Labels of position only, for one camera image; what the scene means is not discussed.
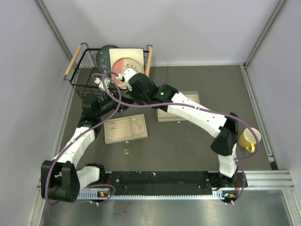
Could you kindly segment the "beige jewelry box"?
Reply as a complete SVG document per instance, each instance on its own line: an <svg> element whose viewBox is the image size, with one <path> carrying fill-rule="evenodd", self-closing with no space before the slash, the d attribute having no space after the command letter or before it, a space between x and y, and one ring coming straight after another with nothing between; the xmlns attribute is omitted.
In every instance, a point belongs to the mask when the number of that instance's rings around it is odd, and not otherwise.
<svg viewBox="0 0 301 226"><path fill-rule="evenodd" d="M158 122L192 121L196 117L196 108L200 107L199 94L197 91L184 91L176 93L172 97L172 104L167 106L167 111L157 110Z"/></svg>

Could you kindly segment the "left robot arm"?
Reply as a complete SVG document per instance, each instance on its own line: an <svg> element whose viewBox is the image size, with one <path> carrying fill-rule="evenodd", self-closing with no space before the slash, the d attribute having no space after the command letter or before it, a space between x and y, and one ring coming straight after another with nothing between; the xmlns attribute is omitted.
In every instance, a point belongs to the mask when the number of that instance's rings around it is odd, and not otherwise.
<svg viewBox="0 0 301 226"><path fill-rule="evenodd" d="M41 165L41 196L46 200L75 202L80 190L90 184L103 186L107 176L104 167L96 163L88 164L76 170L78 162L88 146L94 142L101 131L101 117L110 111L118 111L118 103L123 100L117 92L112 92L100 100L90 93L84 96L82 114L70 141L52 160Z"/></svg>

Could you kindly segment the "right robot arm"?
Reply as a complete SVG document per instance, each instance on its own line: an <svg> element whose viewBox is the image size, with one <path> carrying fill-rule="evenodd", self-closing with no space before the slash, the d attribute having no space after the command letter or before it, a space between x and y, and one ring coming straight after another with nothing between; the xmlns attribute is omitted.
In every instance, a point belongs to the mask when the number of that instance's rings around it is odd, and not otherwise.
<svg viewBox="0 0 301 226"><path fill-rule="evenodd" d="M156 86L143 73L128 74L125 81L128 93L136 104L149 105L154 109L177 115L208 132L214 138L211 149L219 160L220 185L231 186L236 182L238 171L235 164L238 139L236 114L223 115L211 112L170 85Z"/></svg>

